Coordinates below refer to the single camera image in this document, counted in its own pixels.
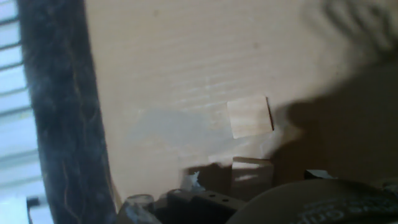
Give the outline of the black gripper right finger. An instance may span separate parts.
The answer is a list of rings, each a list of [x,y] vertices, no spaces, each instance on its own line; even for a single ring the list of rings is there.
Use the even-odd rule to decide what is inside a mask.
[[[397,223],[397,178],[371,184],[307,179],[280,185],[251,199],[227,224]]]

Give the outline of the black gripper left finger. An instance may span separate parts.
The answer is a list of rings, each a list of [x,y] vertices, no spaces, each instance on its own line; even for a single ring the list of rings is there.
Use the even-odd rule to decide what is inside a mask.
[[[124,201],[116,224],[225,224],[245,204],[213,191],[175,189],[158,200],[139,194]]]

